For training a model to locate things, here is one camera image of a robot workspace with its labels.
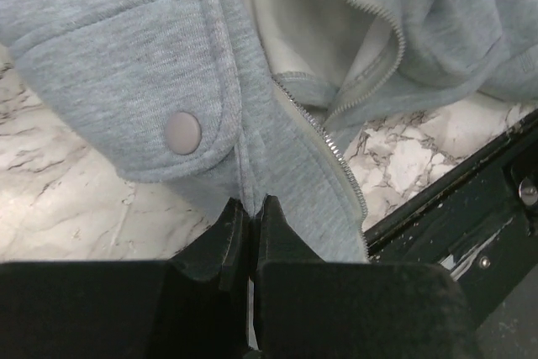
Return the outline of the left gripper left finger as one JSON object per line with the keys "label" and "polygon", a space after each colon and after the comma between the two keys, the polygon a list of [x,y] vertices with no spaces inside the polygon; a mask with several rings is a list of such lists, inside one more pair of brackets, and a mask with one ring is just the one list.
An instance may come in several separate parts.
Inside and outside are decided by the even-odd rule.
{"label": "left gripper left finger", "polygon": [[2,264],[2,357],[242,357],[247,225],[232,201],[169,259]]}

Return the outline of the grey zip jacket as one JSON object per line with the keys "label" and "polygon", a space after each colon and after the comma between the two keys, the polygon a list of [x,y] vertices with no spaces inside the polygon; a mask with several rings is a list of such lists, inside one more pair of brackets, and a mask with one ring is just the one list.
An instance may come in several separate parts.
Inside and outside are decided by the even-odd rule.
{"label": "grey zip jacket", "polygon": [[274,195],[327,261],[367,260],[364,123],[537,98],[536,0],[1,0],[1,42],[122,178],[212,218]]}

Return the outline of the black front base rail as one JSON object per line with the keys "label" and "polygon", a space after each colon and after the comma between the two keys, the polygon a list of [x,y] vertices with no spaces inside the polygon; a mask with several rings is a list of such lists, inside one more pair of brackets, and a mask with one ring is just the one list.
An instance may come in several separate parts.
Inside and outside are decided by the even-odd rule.
{"label": "black front base rail", "polygon": [[457,280],[480,325],[537,264],[532,112],[366,232],[373,261],[440,264]]}

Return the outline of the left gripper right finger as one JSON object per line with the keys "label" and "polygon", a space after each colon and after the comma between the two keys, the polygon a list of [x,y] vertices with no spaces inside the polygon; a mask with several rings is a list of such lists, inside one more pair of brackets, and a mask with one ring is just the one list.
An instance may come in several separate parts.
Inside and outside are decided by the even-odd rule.
{"label": "left gripper right finger", "polygon": [[254,326],[267,358],[474,358],[467,301],[442,267],[321,260],[277,198],[256,217]]}

